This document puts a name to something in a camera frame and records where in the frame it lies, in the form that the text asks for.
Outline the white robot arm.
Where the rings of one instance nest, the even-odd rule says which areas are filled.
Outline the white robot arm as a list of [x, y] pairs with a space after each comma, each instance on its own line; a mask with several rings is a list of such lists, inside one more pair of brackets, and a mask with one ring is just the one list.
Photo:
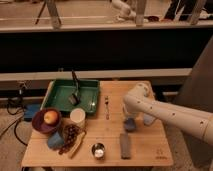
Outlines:
[[143, 112], [213, 145], [213, 113], [160, 102], [151, 99], [150, 93], [147, 84], [137, 83], [123, 97], [125, 113], [137, 115]]

